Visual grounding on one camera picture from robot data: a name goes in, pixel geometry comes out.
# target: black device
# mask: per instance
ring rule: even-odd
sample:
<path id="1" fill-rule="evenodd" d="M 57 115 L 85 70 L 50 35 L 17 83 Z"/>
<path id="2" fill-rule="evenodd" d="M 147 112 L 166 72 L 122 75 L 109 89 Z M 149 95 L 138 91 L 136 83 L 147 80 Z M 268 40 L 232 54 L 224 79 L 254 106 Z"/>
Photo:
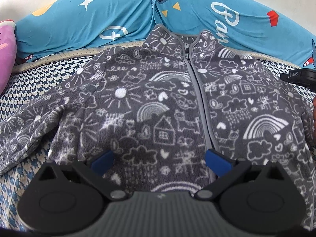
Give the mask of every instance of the black device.
<path id="1" fill-rule="evenodd" d="M 195 193 L 127 194 L 102 178 L 112 151 L 89 163 L 46 162 L 26 188 L 17 213 L 25 236 L 67 237 L 268 237 L 300 228 L 303 197 L 277 162 L 252 165 L 208 150 L 206 165 L 219 178 Z M 0 230 L 0 236 L 20 236 Z"/>
<path id="2" fill-rule="evenodd" d="M 288 74 L 281 74 L 282 81 L 303 86 L 316 92 L 316 70 L 314 69 L 295 69 L 290 70 Z"/>

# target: fabric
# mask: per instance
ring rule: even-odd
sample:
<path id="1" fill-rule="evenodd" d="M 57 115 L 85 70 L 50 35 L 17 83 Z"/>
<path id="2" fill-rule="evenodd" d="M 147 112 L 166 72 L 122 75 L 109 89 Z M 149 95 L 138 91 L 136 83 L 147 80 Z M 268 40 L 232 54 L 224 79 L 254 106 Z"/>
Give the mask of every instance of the fabric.
<path id="1" fill-rule="evenodd" d="M 311 229 L 310 102 L 247 55 L 221 58 L 225 48 L 210 31 L 188 56 L 193 39 L 184 40 L 158 25 L 143 47 L 106 49 L 19 108 L 0 123 L 0 173 L 56 131 L 48 158 L 59 164 L 112 149 L 114 166 L 104 177 L 128 192 L 196 192 L 212 180 L 204 161 L 212 145 L 232 159 L 279 161 L 306 201 L 302 224 Z"/>
<path id="2" fill-rule="evenodd" d="M 11 20 L 0 22 L 0 95 L 2 94 L 15 62 L 15 23 Z"/>
<path id="3" fill-rule="evenodd" d="M 176 33 L 209 29 L 221 44 L 314 68 L 316 36 L 253 0 L 153 0 L 155 23 Z"/>
<path id="4" fill-rule="evenodd" d="M 42 67 L 12 75 L 0 96 L 0 122 L 11 116 L 23 104 L 43 95 L 60 84 L 93 56 L 85 56 L 49 63 Z"/>
<path id="5" fill-rule="evenodd" d="M 295 69 L 291 66 L 275 63 L 272 61 L 260 60 L 260 62 L 268 70 L 270 70 L 275 77 L 278 78 L 281 73 L 288 73 L 289 70 Z M 80 67 L 79 64 L 69 62 L 68 60 L 61 61 L 59 62 L 59 64 L 63 67 L 75 67 L 75 69 L 78 69 Z M 42 66 L 41 68 L 34 69 L 33 71 L 37 72 L 40 69 L 44 70 L 46 67 L 49 68 L 49 66 L 50 65 L 48 64 L 46 66 Z M 65 81 L 67 79 L 67 76 L 69 75 L 64 75 L 64 78 L 62 78 L 61 81 Z M 49 79 L 50 74 L 44 74 L 41 80 L 45 81 L 45 77 Z M 35 84 L 30 84 L 30 86 L 31 89 L 26 91 L 29 93 L 29 96 L 37 88 L 37 85 Z M 293 86 L 296 88 L 301 97 L 303 97 L 303 99 L 306 99 L 307 101 L 309 101 L 309 103 L 312 102 L 314 96 L 312 92 L 310 92 L 308 89 L 304 87 L 300 87 L 297 85 Z M 48 136 L 47 138 L 44 138 L 42 140 L 41 144 L 32 156 L 29 156 L 26 160 L 16 165 L 13 169 L 8 171 L 4 175 L 0 176 L 0 227 L 22 231 L 24 230 L 17 216 L 16 206 L 24 190 L 27 188 L 29 182 L 32 180 L 34 174 L 36 174 L 42 163 L 46 161 L 47 154 L 49 152 L 49 147 L 52 143 L 53 138 L 54 132 L 52 133 L 52 136 Z"/>
<path id="6" fill-rule="evenodd" d="M 57 0 L 16 23 L 17 56 L 145 39 L 153 27 L 151 0 Z"/>

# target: sun drawing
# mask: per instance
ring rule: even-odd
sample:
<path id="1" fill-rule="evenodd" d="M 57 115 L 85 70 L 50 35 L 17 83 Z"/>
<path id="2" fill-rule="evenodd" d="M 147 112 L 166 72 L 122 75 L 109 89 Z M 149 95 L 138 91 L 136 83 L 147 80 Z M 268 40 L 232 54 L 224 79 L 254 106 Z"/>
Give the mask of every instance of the sun drawing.
<path id="1" fill-rule="evenodd" d="M 157 30 L 157 34 L 153 34 L 151 36 L 151 42 L 150 44 L 155 46 L 161 51 L 164 51 L 164 49 L 167 50 L 168 53 L 171 53 L 172 48 L 170 45 L 175 45 L 174 37 L 170 36 L 167 33 L 162 33 L 160 30 Z"/>
<path id="2" fill-rule="evenodd" d="M 140 93 L 138 90 L 140 86 L 133 86 L 133 85 L 126 85 L 126 86 L 117 86 L 115 88 L 105 89 L 104 92 L 105 95 L 102 95 L 102 98 L 105 98 L 104 103 L 107 105 L 107 108 L 110 108 L 111 106 L 116 106 L 117 108 L 120 108 L 123 106 L 127 106 L 129 109 L 131 109 L 131 101 L 135 101 L 137 103 L 142 103 L 140 101 L 141 96 L 136 94 Z"/>
<path id="3" fill-rule="evenodd" d="M 215 67 L 212 67 L 210 64 L 201 64 L 196 65 L 197 71 L 202 74 L 205 78 L 207 78 L 207 75 L 210 75 L 212 77 L 218 78 L 219 76 L 223 76 L 220 72 L 214 71 Z"/>

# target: blue pillow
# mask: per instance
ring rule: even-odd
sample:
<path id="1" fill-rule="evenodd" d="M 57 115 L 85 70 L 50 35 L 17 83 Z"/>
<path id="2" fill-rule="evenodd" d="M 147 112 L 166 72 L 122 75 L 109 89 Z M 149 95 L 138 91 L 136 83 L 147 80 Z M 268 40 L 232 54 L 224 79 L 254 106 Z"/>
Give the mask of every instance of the blue pillow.
<path id="1" fill-rule="evenodd" d="M 154 19 L 172 32 L 195 35 L 209 29 L 225 46 L 264 53 L 301 67 L 316 65 L 316 48 L 312 53 L 316 36 L 253 0 L 155 0 Z"/>
<path id="2" fill-rule="evenodd" d="M 144 39 L 154 27 L 151 0 L 57 0 L 16 23 L 17 56 Z"/>

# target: doodle print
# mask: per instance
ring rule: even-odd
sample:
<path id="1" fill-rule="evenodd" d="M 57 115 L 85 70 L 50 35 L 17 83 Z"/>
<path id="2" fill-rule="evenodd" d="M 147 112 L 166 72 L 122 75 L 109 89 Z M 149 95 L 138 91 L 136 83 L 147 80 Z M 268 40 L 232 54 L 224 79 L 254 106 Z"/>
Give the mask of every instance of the doodle print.
<path id="1" fill-rule="evenodd" d="M 214 110 L 219 110 L 223 107 L 222 103 L 219 103 L 217 100 L 214 100 L 214 99 L 210 100 L 209 103 L 210 103 L 211 108 Z"/>
<path id="2" fill-rule="evenodd" d="M 163 159 L 167 159 L 170 155 L 170 152 L 165 151 L 164 149 L 160 150 L 160 155 Z"/>
<path id="3" fill-rule="evenodd" d="M 174 69 L 186 70 L 186 64 L 183 61 L 174 61 L 172 65 Z"/>
<path id="4" fill-rule="evenodd" d="M 247 104 L 246 104 L 245 99 L 239 100 L 238 98 L 233 98 L 233 100 L 228 101 L 226 107 L 222 109 L 222 111 L 225 112 L 230 112 L 230 113 L 235 113 L 236 111 L 242 111 L 247 109 Z"/>
<path id="5" fill-rule="evenodd" d="M 271 104 L 273 101 L 270 100 L 268 96 L 260 96 L 257 99 L 257 104 L 261 108 L 261 110 L 271 110 Z"/>
<path id="6" fill-rule="evenodd" d="M 139 108 L 137 111 L 137 122 L 143 122 L 145 120 L 150 120 L 152 114 L 160 115 L 168 111 L 169 107 L 160 102 L 150 102 L 146 103 Z"/>
<path id="7" fill-rule="evenodd" d="M 146 91 L 144 91 L 144 96 L 146 97 L 146 100 L 156 100 L 157 99 L 157 95 L 153 89 L 147 89 Z"/>
<path id="8" fill-rule="evenodd" d="M 263 83 L 263 78 L 260 77 L 260 75 L 257 75 L 257 79 L 255 79 L 254 76 L 246 76 L 247 81 L 249 81 L 250 83 L 252 83 L 253 85 L 257 86 L 257 85 L 262 85 L 264 86 L 265 84 Z"/>
<path id="9" fill-rule="evenodd" d="M 166 92 L 161 92 L 158 96 L 158 100 L 160 102 L 162 102 L 163 100 L 168 100 L 168 95 L 166 94 Z"/>
<path id="10" fill-rule="evenodd" d="M 131 148 L 129 153 L 123 155 L 122 159 L 132 164 L 132 166 L 155 165 L 157 163 L 157 151 L 148 150 L 146 146 L 140 145 Z"/>
<path id="11" fill-rule="evenodd" d="M 247 145 L 247 159 L 250 161 L 259 161 L 264 156 L 271 154 L 272 143 L 266 140 L 250 141 Z"/>
<path id="12" fill-rule="evenodd" d="M 131 109 L 131 102 L 136 102 L 138 104 L 142 103 L 141 96 L 137 94 L 138 88 L 140 86 L 122 86 L 122 87 L 114 87 L 110 89 L 105 89 L 105 95 L 102 95 L 101 98 L 105 98 L 105 105 L 107 108 L 111 108 L 115 106 L 120 108 L 122 106 L 127 106 Z"/>
<path id="13" fill-rule="evenodd" d="M 210 96 L 212 96 L 213 92 L 217 91 L 217 87 L 218 87 L 217 82 L 218 82 L 218 80 L 216 80 L 214 82 L 203 84 L 205 92 L 208 92 L 210 94 Z"/>
<path id="14" fill-rule="evenodd" d="M 194 151 L 189 150 L 180 150 L 176 153 L 173 158 L 176 161 L 180 161 L 179 163 L 175 163 L 173 166 L 175 167 L 175 173 L 184 173 L 185 175 L 194 173 L 194 165 L 200 164 L 200 161 L 197 161 L 197 157 Z"/>
<path id="15" fill-rule="evenodd" d="M 185 138 L 183 136 L 180 136 L 179 139 L 178 139 L 177 144 L 179 144 L 180 147 L 189 148 L 193 144 L 193 139 L 192 138 Z"/>
<path id="16" fill-rule="evenodd" d="M 219 66 L 221 68 L 227 68 L 227 69 L 237 69 L 238 68 L 237 63 L 235 63 L 234 61 L 228 61 L 228 60 L 220 60 Z"/>
<path id="17" fill-rule="evenodd" d="M 144 59 L 141 59 L 141 70 L 160 70 L 162 65 L 162 57 L 157 57 L 155 54 L 147 55 Z"/>
<path id="18" fill-rule="evenodd" d="M 124 78 L 121 80 L 123 84 L 139 84 L 141 81 L 146 79 L 146 74 L 138 73 L 137 75 L 130 74 L 130 71 L 127 71 Z"/>
<path id="19" fill-rule="evenodd" d="M 204 77 L 204 78 L 208 78 L 209 76 L 214 77 L 214 78 L 218 78 L 218 77 L 222 77 L 223 74 L 221 74 L 220 72 L 216 71 L 216 67 L 212 67 L 211 64 L 196 64 L 197 67 L 197 71 Z"/>
<path id="20" fill-rule="evenodd" d="M 241 75 L 236 75 L 236 74 L 224 77 L 224 81 L 225 81 L 226 84 L 230 84 L 230 83 L 238 81 L 240 79 L 242 79 L 242 76 Z"/>
<path id="21" fill-rule="evenodd" d="M 112 82 L 112 81 L 116 81 L 117 79 L 119 79 L 119 76 L 117 75 L 111 75 L 110 77 L 108 77 L 108 79 Z"/>
<path id="22" fill-rule="evenodd" d="M 239 82 L 240 90 L 242 94 L 255 94 L 257 93 L 257 90 L 254 86 L 254 84 L 247 82 L 245 80 L 241 80 Z"/>
<path id="23" fill-rule="evenodd" d="M 172 92 L 170 95 L 176 102 L 176 104 L 183 110 L 195 109 L 197 107 L 196 100 L 193 102 L 182 96 L 179 93 Z"/>
<path id="24" fill-rule="evenodd" d="M 122 54 L 121 56 L 114 59 L 119 64 L 135 64 L 135 60 L 133 60 L 131 57 L 129 57 L 127 54 Z"/>
<path id="25" fill-rule="evenodd" d="M 117 127 L 122 127 L 124 123 L 124 116 L 130 113 L 106 113 L 105 114 L 105 121 L 100 130 L 106 129 L 108 130 L 110 126 L 113 126 L 113 131 L 115 132 Z"/>
<path id="26" fill-rule="evenodd" d="M 135 59 L 142 59 L 143 58 L 143 56 L 139 53 L 138 49 L 135 49 L 133 51 L 133 56 L 134 56 Z"/>
<path id="27" fill-rule="evenodd" d="M 138 138 L 141 140 L 146 140 L 151 137 L 151 131 L 150 131 L 150 126 L 149 125 L 143 125 L 140 133 L 138 133 Z"/>
<path id="28" fill-rule="evenodd" d="M 230 130 L 227 138 L 219 137 L 218 133 L 214 133 L 218 144 L 221 148 L 228 148 L 230 150 L 235 150 L 235 143 L 239 137 L 239 130 Z"/>
<path id="29" fill-rule="evenodd" d="M 264 114 L 254 118 L 248 125 L 243 139 L 251 140 L 256 138 L 262 138 L 265 131 L 270 134 L 276 134 L 285 128 L 289 123 L 281 118 Z"/>
<path id="30" fill-rule="evenodd" d="M 178 79 L 183 82 L 190 83 L 190 76 L 187 72 L 178 72 L 178 71 L 161 71 L 155 74 L 149 79 L 149 81 L 168 81 L 171 79 Z"/>
<path id="31" fill-rule="evenodd" d="M 232 84 L 232 89 L 229 91 L 231 95 L 236 95 L 239 93 L 239 86 L 236 84 Z"/>
<path id="32" fill-rule="evenodd" d="M 167 176 L 171 170 L 168 166 L 162 166 L 160 169 L 159 169 L 160 173 Z"/>
<path id="33" fill-rule="evenodd" d="M 280 142 L 276 147 L 275 147 L 275 151 L 276 152 L 282 152 L 283 150 L 283 144 Z"/>
<path id="34" fill-rule="evenodd" d="M 178 131 L 183 132 L 186 130 L 192 130 L 195 134 L 200 133 L 200 118 L 196 117 L 195 121 L 189 121 L 185 119 L 185 113 L 183 111 L 175 110 L 174 118 L 178 124 Z"/>
<path id="35" fill-rule="evenodd" d="M 218 53 L 218 57 L 220 57 L 220 58 L 233 59 L 233 58 L 235 58 L 235 56 L 238 56 L 241 59 L 241 62 L 243 60 L 251 60 L 252 59 L 252 57 L 250 55 L 247 55 L 246 53 L 233 51 L 233 50 L 230 50 L 227 48 L 222 48 Z"/>
<path id="36" fill-rule="evenodd" d="M 172 54 L 172 47 L 176 44 L 176 38 L 164 33 L 163 30 L 157 29 L 155 34 L 149 36 L 149 45 L 159 49 L 163 53 Z"/>
<path id="37" fill-rule="evenodd" d="M 175 130 L 171 124 L 171 118 L 162 116 L 161 119 L 154 126 L 154 143 L 162 145 L 175 144 Z"/>
<path id="38" fill-rule="evenodd" d="M 172 89 L 176 88 L 176 85 L 173 84 L 170 80 L 153 81 L 153 82 L 146 83 L 145 86 L 147 88 L 152 88 L 155 90 L 166 90 L 166 91 L 171 91 Z"/>
<path id="39" fill-rule="evenodd" d="M 210 183 L 204 159 L 209 147 L 201 130 L 208 127 L 214 130 L 212 141 L 231 159 L 254 165 L 278 161 L 306 201 L 304 227 L 316 226 L 311 100 L 279 80 L 277 63 L 268 70 L 244 52 L 221 46 L 209 31 L 197 37 L 200 42 L 194 40 L 155 26 L 142 47 L 102 51 L 0 122 L 5 193 L 0 211 L 15 209 L 18 201 L 5 198 L 6 190 L 16 189 L 9 180 L 17 171 L 8 170 L 17 165 L 26 174 L 31 165 L 36 172 L 33 166 L 44 162 L 37 159 L 46 159 L 45 153 L 58 164 L 70 164 L 112 150 L 114 165 L 103 177 L 127 193 L 194 193 Z M 185 58 L 191 59 L 188 64 Z M 201 97 L 206 107 L 199 107 Z M 210 125 L 200 119 L 200 109 L 211 117 Z M 43 149 L 40 140 L 53 128 L 53 142 Z M 21 184 L 30 181 L 25 174 Z M 6 220 L 13 215 L 10 211 Z"/>
<path id="40" fill-rule="evenodd" d="M 198 49 L 200 51 L 197 51 L 196 48 L 193 49 L 194 51 L 193 51 L 192 58 L 195 61 L 195 63 L 210 64 L 211 63 L 211 59 L 215 55 L 215 51 L 202 52 L 201 48 L 198 48 Z"/>
<path id="41" fill-rule="evenodd" d="M 128 70 L 128 68 L 127 67 L 125 67 L 125 66 L 111 66 L 111 68 L 110 69 L 106 69 L 106 71 L 108 71 L 108 72 L 111 72 L 111 71 L 125 71 L 125 70 Z"/>
<path id="42" fill-rule="evenodd" d="M 127 129 L 125 129 L 126 136 L 128 136 L 128 137 L 133 136 L 136 133 L 136 131 L 134 129 L 135 119 L 126 119 L 125 125 L 127 127 Z"/>

